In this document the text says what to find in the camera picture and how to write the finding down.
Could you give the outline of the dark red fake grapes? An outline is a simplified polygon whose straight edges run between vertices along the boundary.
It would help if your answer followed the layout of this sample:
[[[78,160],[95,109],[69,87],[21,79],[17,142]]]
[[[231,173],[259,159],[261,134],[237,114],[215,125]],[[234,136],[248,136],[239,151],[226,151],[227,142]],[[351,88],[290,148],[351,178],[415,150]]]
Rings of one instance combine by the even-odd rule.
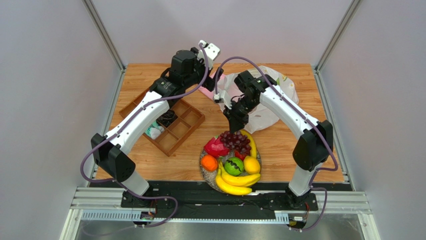
[[[219,135],[221,143],[228,149],[237,151],[242,155],[251,155],[251,139],[248,135],[243,134],[241,131],[232,133],[225,131]]]

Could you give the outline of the white plastic bag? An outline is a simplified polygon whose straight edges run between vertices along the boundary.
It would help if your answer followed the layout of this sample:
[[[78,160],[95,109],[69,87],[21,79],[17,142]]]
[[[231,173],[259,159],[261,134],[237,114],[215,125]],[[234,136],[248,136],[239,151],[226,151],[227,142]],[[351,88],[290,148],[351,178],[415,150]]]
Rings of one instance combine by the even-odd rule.
[[[286,75],[263,65],[252,68],[249,72],[255,78],[270,76],[277,82],[277,86],[269,86],[260,94],[259,105],[248,114],[248,123],[244,129],[252,134],[281,121],[287,124],[297,137],[300,136],[301,113],[304,111],[297,106],[299,97],[294,82]]]

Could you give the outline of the red fake dragon fruit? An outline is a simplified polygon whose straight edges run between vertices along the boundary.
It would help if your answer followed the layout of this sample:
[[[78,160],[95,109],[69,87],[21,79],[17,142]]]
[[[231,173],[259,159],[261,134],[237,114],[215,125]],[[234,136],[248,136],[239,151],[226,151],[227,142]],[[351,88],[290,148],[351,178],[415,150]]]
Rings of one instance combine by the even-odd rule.
[[[204,151],[214,158],[224,157],[230,150],[224,146],[220,136],[212,137],[203,147]]]

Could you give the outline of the single yellow fake banana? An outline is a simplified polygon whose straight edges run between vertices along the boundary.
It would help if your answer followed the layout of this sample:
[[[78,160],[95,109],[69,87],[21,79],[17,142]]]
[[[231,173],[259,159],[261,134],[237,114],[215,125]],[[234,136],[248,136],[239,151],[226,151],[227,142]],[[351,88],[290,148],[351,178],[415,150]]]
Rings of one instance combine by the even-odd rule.
[[[254,158],[257,158],[258,151],[257,151],[257,146],[256,146],[256,143],[255,143],[253,137],[251,136],[250,133],[248,133],[247,131],[245,131],[243,129],[240,130],[240,132],[241,132],[242,135],[246,136],[249,139],[250,156],[254,157]]]

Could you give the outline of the green fake melon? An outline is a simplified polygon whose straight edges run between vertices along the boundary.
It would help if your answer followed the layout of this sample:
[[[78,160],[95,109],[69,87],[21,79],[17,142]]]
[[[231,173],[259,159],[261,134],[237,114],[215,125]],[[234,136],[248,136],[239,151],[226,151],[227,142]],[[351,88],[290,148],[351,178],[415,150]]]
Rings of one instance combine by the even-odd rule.
[[[230,157],[225,161],[224,164],[225,171],[231,176],[241,175],[245,168],[243,161],[238,157]]]

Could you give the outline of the yellow fake lemon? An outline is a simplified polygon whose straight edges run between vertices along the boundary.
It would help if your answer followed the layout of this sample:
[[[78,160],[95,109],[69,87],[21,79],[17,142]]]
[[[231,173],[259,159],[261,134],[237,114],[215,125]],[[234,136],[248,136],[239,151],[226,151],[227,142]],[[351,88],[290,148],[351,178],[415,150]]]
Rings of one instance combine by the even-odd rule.
[[[244,170],[250,174],[259,174],[261,171],[261,165],[259,161],[253,156],[246,156],[243,160]]]

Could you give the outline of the orange fake orange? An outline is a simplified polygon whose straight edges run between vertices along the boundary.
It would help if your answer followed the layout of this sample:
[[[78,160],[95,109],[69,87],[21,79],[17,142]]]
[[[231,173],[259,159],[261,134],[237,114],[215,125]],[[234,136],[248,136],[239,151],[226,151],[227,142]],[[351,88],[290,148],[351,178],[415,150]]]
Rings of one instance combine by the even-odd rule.
[[[219,166],[217,159],[209,154],[201,158],[200,165],[208,172],[216,171]]]

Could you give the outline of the yellow fake banana bunch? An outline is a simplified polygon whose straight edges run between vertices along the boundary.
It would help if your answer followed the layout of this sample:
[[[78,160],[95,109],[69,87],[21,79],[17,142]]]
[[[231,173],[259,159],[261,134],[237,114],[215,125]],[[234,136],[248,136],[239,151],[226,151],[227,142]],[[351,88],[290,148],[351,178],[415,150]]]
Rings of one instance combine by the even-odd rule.
[[[223,164],[220,162],[218,164],[215,183],[219,189],[226,194],[244,196],[253,191],[251,186],[257,183],[260,178],[260,173],[246,176],[232,176],[225,171]]]

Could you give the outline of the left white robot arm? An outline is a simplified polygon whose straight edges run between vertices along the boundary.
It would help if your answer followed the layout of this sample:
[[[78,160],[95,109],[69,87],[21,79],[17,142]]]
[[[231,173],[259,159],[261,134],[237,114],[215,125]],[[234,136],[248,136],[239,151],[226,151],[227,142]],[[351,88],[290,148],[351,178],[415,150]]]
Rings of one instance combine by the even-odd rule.
[[[153,82],[130,114],[109,132],[97,133],[90,140],[92,149],[87,155],[93,156],[98,167],[136,196],[143,196],[150,185],[128,157],[135,143],[152,123],[189,95],[187,89],[203,87],[213,91],[215,88],[210,74],[221,50],[204,41],[198,45],[190,50],[177,51],[170,67]]]

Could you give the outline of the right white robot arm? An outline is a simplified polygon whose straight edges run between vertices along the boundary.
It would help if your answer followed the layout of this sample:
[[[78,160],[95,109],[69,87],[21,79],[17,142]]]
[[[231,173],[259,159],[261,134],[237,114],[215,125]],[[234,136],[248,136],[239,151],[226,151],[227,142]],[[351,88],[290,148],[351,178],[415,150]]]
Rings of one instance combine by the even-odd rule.
[[[258,105],[272,111],[297,139],[292,153],[297,166],[287,193],[294,199],[304,197],[310,192],[317,171],[333,153],[332,124],[302,110],[267,74],[254,77],[246,70],[237,75],[234,83],[242,93],[238,100],[232,99],[225,90],[214,97],[224,103],[223,114],[229,122],[229,130],[232,133],[242,130],[249,122],[249,113]]]

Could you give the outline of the brown wooden divided tray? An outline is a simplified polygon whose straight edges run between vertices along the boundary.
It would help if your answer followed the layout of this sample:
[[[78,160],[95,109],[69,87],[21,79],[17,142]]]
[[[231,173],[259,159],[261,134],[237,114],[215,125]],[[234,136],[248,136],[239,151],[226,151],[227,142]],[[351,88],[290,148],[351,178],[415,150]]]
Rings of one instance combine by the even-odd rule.
[[[129,157],[171,157],[202,125],[206,117],[201,111],[180,99],[172,108],[169,119],[162,117],[157,124],[164,130],[155,139],[144,133],[132,147]]]

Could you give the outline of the speckled round plate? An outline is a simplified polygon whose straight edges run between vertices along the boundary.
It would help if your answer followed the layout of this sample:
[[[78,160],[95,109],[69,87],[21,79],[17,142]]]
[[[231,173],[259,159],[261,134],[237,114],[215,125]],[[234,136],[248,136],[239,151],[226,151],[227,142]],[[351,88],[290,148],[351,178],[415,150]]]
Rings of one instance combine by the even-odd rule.
[[[232,157],[235,157],[235,155],[234,155],[234,151],[235,150],[230,150],[230,152],[228,153],[228,155],[226,155],[226,156],[220,156],[220,157],[218,157],[218,158],[216,158],[216,160],[217,160],[217,162],[218,162],[218,164],[221,162],[222,164],[223,164],[223,167],[224,167],[224,165],[225,165],[225,161],[227,160],[227,159],[229,159],[229,158],[232,158]],[[215,181],[215,178],[216,178],[216,176],[217,176],[217,173],[218,173],[218,168],[217,168],[217,170],[215,170],[215,171],[212,171],[212,172],[210,172],[210,171],[207,171],[207,170],[205,170],[202,166],[201,166],[201,164],[200,164],[200,161],[201,161],[201,158],[202,157],[204,157],[205,155],[208,155],[206,152],[205,152],[205,150],[204,150],[204,148],[203,148],[203,150],[201,151],[201,154],[200,154],[200,158],[199,158],[199,168],[200,168],[200,172],[201,172],[201,175],[202,175],[202,177],[204,178],[204,180],[213,188],[213,189],[215,189],[215,190],[217,190],[217,191],[219,191],[219,192],[221,192],[221,193],[225,193],[225,192],[222,192],[220,189],[219,189],[219,187],[216,185],[216,181]],[[256,158],[258,161],[259,161],[259,163],[260,163],[260,166],[261,166],[261,159],[260,159],[260,155],[257,153],[257,158]],[[238,175],[237,177],[243,177],[243,176],[247,176],[247,175],[249,175],[245,170],[244,170],[244,172],[242,173],[242,174],[240,174],[240,175]]]

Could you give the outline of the white teal rolled sock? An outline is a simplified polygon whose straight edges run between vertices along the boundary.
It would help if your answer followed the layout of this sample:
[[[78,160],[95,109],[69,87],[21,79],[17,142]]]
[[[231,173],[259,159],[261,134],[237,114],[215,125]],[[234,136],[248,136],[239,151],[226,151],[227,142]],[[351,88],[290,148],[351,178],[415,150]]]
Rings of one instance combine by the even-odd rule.
[[[152,140],[155,140],[158,138],[163,132],[165,131],[165,128],[159,124],[157,121],[154,121],[146,130],[145,134],[151,138]]]

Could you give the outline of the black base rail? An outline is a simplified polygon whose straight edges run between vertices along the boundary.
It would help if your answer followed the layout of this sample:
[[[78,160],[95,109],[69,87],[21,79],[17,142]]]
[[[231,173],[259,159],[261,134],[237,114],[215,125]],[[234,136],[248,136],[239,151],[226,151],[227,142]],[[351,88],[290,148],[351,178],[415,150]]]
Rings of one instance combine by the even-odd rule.
[[[237,196],[213,189],[207,182],[150,181],[139,199],[128,192],[120,194],[120,207],[150,208],[157,218],[173,215],[182,219],[268,220],[275,211],[317,211],[313,193],[293,204],[287,195],[287,183],[256,183],[251,195]]]

